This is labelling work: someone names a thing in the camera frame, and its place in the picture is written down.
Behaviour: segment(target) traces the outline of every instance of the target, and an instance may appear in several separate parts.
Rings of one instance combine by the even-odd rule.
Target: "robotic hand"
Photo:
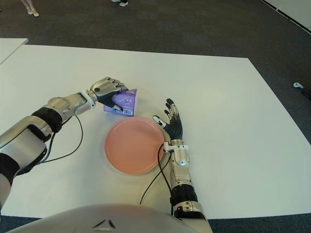
[[[13,178],[29,172],[40,162],[47,152],[45,142],[52,133],[61,130],[64,121],[93,109],[97,101],[121,111],[112,96],[123,90],[127,90],[123,83],[106,77],[86,92],[52,98],[0,135],[0,209],[9,195]]]
[[[189,148],[183,142],[183,127],[178,109],[171,99],[166,100],[166,106],[169,110],[164,110],[164,112],[168,116],[170,123],[166,123],[158,116],[153,116],[153,119],[163,127],[171,138],[170,144],[168,142],[164,143],[164,151],[173,151],[171,159],[172,196],[170,202],[174,206],[174,216],[199,232],[211,232],[190,177],[190,158],[187,154]]]
[[[164,120],[158,116],[153,116],[153,119],[163,127],[163,129],[169,134],[171,140],[182,140],[183,139],[183,126],[181,124],[180,116],[176,105],[173,100],[167,99],[166,106],[169,111],[164,110],[168,116],[170,123],[167,124]]]

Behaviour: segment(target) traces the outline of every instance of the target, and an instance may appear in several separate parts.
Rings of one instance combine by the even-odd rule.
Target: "cable connector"
[[[186,145],[169,145],[168,142],[164,142],[164,151],[170,152],[174,151],[174,162],[177,163],[179,166],[186,166],[189,165],[189,157],[187,152],[189,147]]]
[[[170,152],[172,150],[176,150],[176,149],[185,149],[186,151],[189,150],[189,147],[186,145],[174,145],[171,146],[169,145],[169,142],[164,142],[164,151],[165,152]]]

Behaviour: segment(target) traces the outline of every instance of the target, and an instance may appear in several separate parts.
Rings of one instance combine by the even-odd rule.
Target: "purple package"
[[[123,112],[119,112],[116,109],[107,107],[104,105],[104,111],[110,113],[116,113],[128,117],[133,117],[135,113],[137,89],[121,91],[118,94],[113,95],[113,102],[123,109]]]

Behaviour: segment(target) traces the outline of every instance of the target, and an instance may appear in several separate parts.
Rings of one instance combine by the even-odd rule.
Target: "white table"
[[[0,69],[0,133],[50,98],[111,76],[138,88],[138,116],[165,118],[165,99],[177,103],[208,218],[311,212],[311,146],[246,58],[23,45]],[[95,203],[138,203],[158,170],[129,176],[109,164],[104,139],[123,118],[100,104],[82,114],[79,150],[15,178],[2,214],[45,217]],[[73,119],[55,137],[51,158],[72,151],[79,139]],[[170,211],[162,178],[144,204]]]
[[[21,45],[28,42],[25,38],[0,38],[0,65]]]

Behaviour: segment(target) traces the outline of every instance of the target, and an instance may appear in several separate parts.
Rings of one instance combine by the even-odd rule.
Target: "person's foot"
[[[120,2],[119,6],[127,6],[128,2]]]
[[[33,14],[33,12],[31,11],[30,7],[27,7],[26,10],[27,10],[27,13],[28,13],[29,15],[32,15],[32,14]]]
[[[35,17],[39,16],[39,13],[35,10],[35,8],[31,8],[31,11],[33,12]]]

